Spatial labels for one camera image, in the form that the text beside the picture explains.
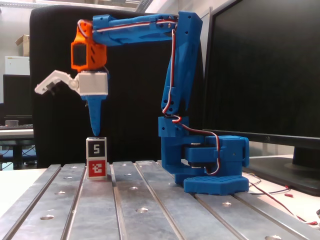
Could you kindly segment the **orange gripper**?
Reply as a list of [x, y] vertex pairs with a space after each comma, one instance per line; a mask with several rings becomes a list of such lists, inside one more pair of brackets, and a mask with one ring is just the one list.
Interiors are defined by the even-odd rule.
[[[77, 22], [76, 36], [71, 43], [71, 68], [81, 71], [94, 71], [101, 69], [107, 63], [107, 47], [97, 43], [93, 38], [93, 23], [80, 19]], [[94, 136], [101, 131], [102, 101], [107, 95], [83, 95], [81, 99], [86, 101], [91, 129]]]

